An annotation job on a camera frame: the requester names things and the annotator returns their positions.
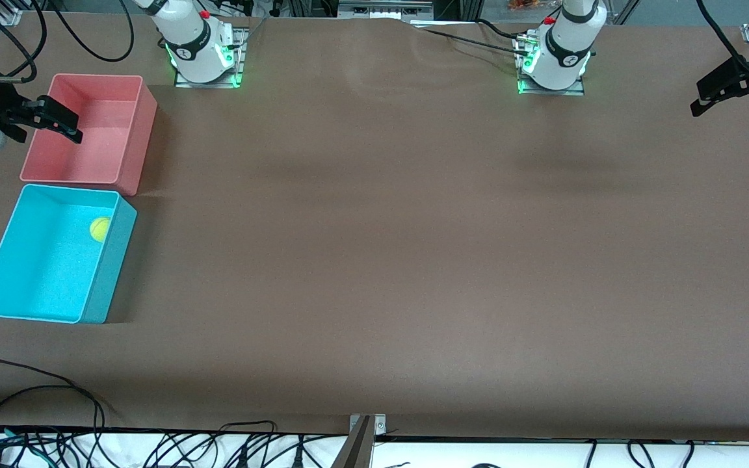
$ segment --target blue bin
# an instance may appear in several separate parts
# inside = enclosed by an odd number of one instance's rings
[[[98,242],[101,216],[111,222]],[[24,186],[0,243],[0,317],[106,322],[136,217],[117,192]]]

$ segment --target yellow tennis ball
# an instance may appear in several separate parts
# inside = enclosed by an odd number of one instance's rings
[[[106,233],[109,231],[109,222],[112,221],[108,216],[101,216],[92,221],[92,226],[88,229],[92,232],[92,238],[96,242],[106,240]]]

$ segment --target pink bin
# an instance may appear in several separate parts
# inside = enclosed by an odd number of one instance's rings
[[[158,107],[143,78],[60,73],[48,95],[80,116],[83,142],[37,130],[19,178],[135,195]]]

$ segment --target table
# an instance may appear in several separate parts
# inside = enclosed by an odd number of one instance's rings
[[[124,49],[123,17],[69,16]],[[709,29],[606,27],[586,97],[559,98],[392,20],[270,19],[241,89],[175,89],[134,19],[106,64],[48,18],[20,88],[134,73],[160,106],[110,323],[0,319],[0,358],[77,380],[114,426],[749,439],[749,100],[690,116],[726,58]],[[36,18],[15,33],[32,48]],[[0,236],[26,151],[0,151]],[[0,368],[0,398],[46,381]],[[59,393],[0,413],[90,418]]]

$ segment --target plastic bin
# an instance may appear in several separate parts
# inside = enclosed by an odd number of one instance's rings
[[[111,222],[98,242],[101,216]],[[117,192],[25,186],[0,243],[0,317],[106,322],[136,217]]]
[[[135,195],[157,103],[143,78],[60,73],[48,95],[80,116],[80,145],[37,130],[20,178],[26,183],[72,184]]]

